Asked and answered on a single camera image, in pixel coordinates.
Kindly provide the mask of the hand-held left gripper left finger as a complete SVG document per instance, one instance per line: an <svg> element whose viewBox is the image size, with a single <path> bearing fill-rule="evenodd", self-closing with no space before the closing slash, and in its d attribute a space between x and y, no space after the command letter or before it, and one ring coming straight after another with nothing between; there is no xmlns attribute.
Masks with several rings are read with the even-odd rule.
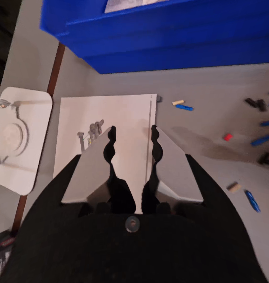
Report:
<svg viewBox="0 0 269 283"><path fill-rule="evenodd" d="M109 203L112 213L133 214L136 204L127 182L118 178L115 156L116 127L109 127L80 156L61 202L87 203L93 209Z"/></svg>

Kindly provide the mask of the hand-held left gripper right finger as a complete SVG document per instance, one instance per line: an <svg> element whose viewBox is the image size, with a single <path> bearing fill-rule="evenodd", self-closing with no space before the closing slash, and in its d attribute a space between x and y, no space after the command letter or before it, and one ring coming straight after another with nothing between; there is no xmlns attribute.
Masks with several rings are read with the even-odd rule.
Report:
<svg viewBox="0 0 269 283"><path fill-rule="evenodd" d="M203 197L185 152L159 127L151 127L152 166L142 191L143 214L154 214L161 203L171 210L178 205L201 204Z"/></svg>

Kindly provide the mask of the white lego instruction booklet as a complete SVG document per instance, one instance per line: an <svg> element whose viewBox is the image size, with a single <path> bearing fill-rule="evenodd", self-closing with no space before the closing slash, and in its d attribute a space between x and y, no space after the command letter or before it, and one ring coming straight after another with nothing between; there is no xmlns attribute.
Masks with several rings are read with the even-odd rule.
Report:
<svg viewBox="0 0 269 283"><path fill-rule="evenodd" d="M88 147L90 125L104 120L102 133L116 127L116 175L124 179L141 211L141 194L150 177L153 148L151 126L155 124L156 94L61 98L53 178L81 153L78 132Z"/></svg>

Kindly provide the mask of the scattered loose lego pieces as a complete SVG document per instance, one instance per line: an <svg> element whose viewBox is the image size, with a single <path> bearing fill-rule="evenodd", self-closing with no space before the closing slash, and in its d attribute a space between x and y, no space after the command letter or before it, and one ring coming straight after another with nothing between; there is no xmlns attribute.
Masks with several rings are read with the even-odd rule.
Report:
<svg viewBox="0 0 269 283"><path fill-rule="evenodd" d="M244 100L244 102L248 105L250 105L251 107L253 108L256 108L258 109L260 112L265 112L267 111L267 106L264 102L263 99L259 99L257 101L251 99L251 98L246 98ZM261 122L259 124L259 126L261 127L267 127L269 126L269 121L264 121L264 122ZM230 141L231 139L233 138L233 135L232 134L226 134L224 137L223 137L223 140L225 140L226 142ZM259 137L255 140L253 140L250 144L252 147L257 147L257 146L260 146L266 142L269 141L269 134L266 134L262 137ZM269 165L269 153L265 153L258 161L259 164L267 164ZM257 212L257 213L261 213L261 210L260 210L260 207L259 205L257 204L256 200L254 199L253 195L251 192L249 192L248 190L245 190L245 195L247 197L247 199L249 200L249 203L250 205L252 206L252 208Z"/></svg>

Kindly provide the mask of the black lego set box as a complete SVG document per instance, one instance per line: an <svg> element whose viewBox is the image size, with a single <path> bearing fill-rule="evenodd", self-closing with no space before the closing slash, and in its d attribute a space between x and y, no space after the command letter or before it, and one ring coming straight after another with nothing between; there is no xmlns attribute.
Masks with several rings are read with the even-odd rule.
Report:
<svg viewBox="0 0 269 283"><path fill-rule="evenodd" d="M0 276L7 264L15 238L9 230L0 233Z"/></svg>

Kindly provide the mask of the white folding tablet stand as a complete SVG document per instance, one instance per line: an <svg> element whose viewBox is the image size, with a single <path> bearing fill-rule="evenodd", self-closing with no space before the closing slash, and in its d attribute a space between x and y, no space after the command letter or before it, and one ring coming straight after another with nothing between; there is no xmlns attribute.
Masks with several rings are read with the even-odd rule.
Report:
<svg viewBox="0 0 269 283"><path fill-rule="evenodd" d="M19 195L33 190L52 104L43 91L7 87L0 95L0 185Z"/></svg>

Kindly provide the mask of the blue plastic bin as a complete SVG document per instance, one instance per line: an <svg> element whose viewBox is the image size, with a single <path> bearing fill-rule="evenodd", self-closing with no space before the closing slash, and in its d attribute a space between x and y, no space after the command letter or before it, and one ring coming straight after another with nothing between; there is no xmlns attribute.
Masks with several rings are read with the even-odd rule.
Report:
<svg viewBox="0 0 269 283"><path fill-rule="evenodd" d="M100 74L269 63L269 0L43 1L40 29Z"/></svg>

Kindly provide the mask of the white printed paper sheet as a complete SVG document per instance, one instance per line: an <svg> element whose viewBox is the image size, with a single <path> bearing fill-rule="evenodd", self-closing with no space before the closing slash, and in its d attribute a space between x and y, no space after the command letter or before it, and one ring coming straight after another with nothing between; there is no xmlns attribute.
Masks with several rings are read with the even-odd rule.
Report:
<svg viewBox="0 0 269 283"><path fill-rule="evenodd" d="M165 0L108 0L104 12L116 12L164 1Z"/></svg>

